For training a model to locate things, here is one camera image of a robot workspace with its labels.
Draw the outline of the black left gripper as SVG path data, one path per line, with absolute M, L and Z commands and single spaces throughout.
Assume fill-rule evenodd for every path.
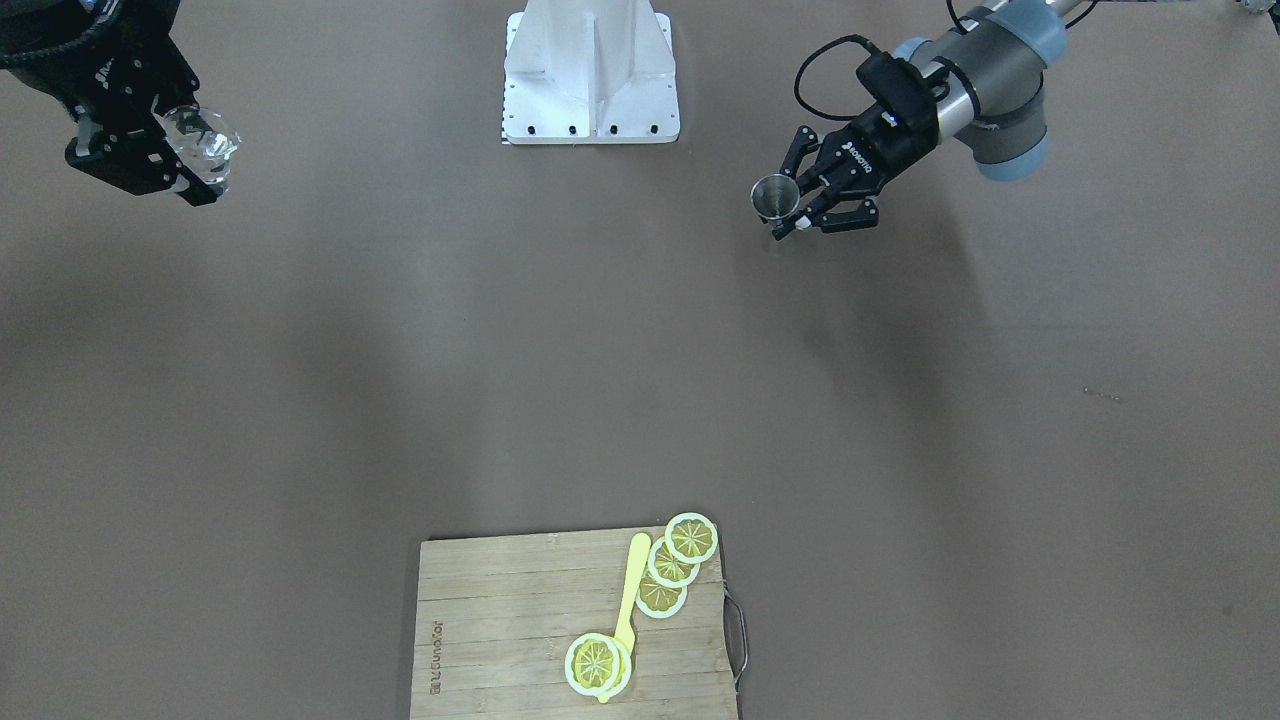
M 772 237 L 783 240 L 800 231 L 833 234 L 874 228 L 881 211 L 872 195 L 931 152 L 940 142 L 936 133 L 915 133 L 896 126 L 874 102 L 846 126 L 827 136 L 800 126 L 783 155 L 778 173 L 780 191 L 787 196 L 824 193 L 833 199 L 856 199 L 835 208 L 801 208 L 773 222 Z

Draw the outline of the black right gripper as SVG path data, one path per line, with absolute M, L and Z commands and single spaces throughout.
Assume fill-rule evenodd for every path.
M 134 196 L 173 192 L 192 206 L 223 187 L 168 143 L 160 117 L 200 105 L 198 77 L 172 37 L 175 10 L 32 10 L 29 86 L 76 123 L 67 163 Z

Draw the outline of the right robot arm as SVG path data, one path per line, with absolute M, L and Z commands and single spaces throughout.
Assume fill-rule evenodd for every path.
M 3 69 L 76 123 L 67 164 L 136 196 L 225 192 L 239 138 L 196 97 L 172 38 L 177 1 L 5 1 Z

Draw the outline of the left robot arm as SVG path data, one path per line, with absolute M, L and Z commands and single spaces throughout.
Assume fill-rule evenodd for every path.
M 776 240 L 797 231 L 872 228 L 884 187 L 950 140 L 969 147 L 988 179 L 1029 176 L 1050 149 L 1046 72 L 1068 50 L 1070 27 L 1092 8 L 1091 1 L 982 1 L 954 13 L 941 36 L 910 38 L 893 51 L 846 36 L 867 53 L 855 77 L 870 106 L 829 114 L 828 132 L 799 127 L 780 169 L 753 186 L 755 214 Z

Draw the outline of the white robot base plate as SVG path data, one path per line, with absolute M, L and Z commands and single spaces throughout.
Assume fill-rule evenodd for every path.
M 530 1 L 504 40 L 503 142 L 678 140 L 673 27 L 652 3 Z

